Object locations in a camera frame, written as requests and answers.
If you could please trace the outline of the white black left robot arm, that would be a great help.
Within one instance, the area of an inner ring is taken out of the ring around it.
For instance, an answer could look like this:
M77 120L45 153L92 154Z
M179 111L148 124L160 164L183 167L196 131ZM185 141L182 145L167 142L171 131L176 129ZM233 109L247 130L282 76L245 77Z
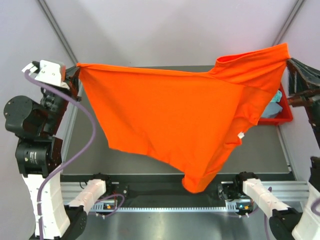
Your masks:
M33 240L75 240L85 230L88 213L100 197L109 198L114 191L110 178L92 175L85 188L68 204L61 190L63 141L56 134L69 103L78 104L80 68L55 72L62 80L55 86L48 80L41 87L42 99L18 95L3 110L5 128L18 138L15 159L32 201L36 221Z

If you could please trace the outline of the orange t-shirt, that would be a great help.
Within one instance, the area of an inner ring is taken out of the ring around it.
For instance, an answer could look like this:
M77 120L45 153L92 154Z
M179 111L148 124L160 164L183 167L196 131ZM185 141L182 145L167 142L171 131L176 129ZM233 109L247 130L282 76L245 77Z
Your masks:
M79 63L79 79L111 149L183 172L203 192L280 88L286 43L217 58L190 72Z

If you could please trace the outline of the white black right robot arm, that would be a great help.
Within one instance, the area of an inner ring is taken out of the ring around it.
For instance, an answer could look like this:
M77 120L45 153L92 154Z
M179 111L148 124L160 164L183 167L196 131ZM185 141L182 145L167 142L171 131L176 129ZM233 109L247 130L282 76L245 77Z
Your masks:
M292 107L304 107L316 140L320 139L320 71L301 61L287 61L289 98ZM320 238L320 158L310 157L306 182L261 181L252 172L241 172L233 180L233 192L248 197L262 210L265 230L277 240Z

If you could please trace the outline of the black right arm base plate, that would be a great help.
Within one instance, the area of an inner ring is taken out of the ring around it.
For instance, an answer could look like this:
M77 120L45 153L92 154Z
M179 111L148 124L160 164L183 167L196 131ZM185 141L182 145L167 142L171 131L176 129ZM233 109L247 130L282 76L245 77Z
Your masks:
M235 187L234 183L231 181L218 183L217 193L221 200L228 202L250 199L247 195L240 193L238 188Z

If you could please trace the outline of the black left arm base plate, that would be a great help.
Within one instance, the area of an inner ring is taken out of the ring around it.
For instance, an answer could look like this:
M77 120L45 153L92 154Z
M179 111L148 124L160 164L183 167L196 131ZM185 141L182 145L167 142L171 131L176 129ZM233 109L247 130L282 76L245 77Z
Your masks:
M113 182L112 184L106 187L106 192L98 199L100 200L114 194L122 194L126 198L129 194L129 184Z

